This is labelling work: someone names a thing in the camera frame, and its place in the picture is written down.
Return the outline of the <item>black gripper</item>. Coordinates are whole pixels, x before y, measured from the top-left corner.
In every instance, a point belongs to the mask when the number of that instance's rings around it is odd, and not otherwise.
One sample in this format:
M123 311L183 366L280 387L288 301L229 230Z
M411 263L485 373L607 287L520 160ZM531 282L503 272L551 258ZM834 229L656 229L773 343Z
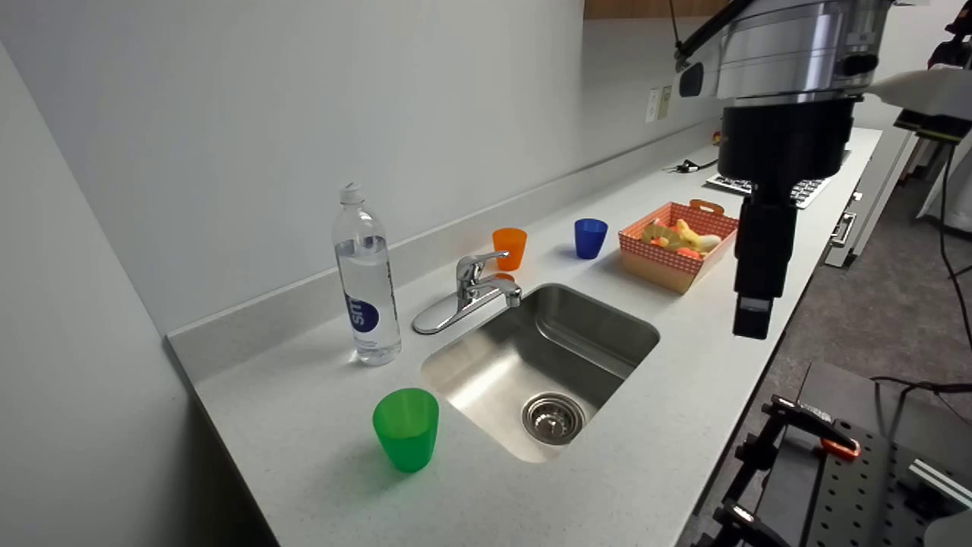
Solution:
M850 100L787 103L787 107L728 107L724 112L719 175L746 180L771 191L787 191L805 180L827 180L840 167L843 142L854 128ZM760 221L766 203L750 196L742 207L735 245L735 324L739 339L761 340L771 301L760 288ZM771 298L782 296L792 257L794 200L773 203L771 238Z

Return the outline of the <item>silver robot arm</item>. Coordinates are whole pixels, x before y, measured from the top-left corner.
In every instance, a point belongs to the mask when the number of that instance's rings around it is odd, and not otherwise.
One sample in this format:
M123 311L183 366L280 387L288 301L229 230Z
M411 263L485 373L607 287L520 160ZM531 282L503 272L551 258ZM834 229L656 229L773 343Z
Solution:
M739 339L761 340L794 240L792 190L829 180L872 82L891 0L728 0L673 42L676 95L724 103L716 171L750 196L735 235Z

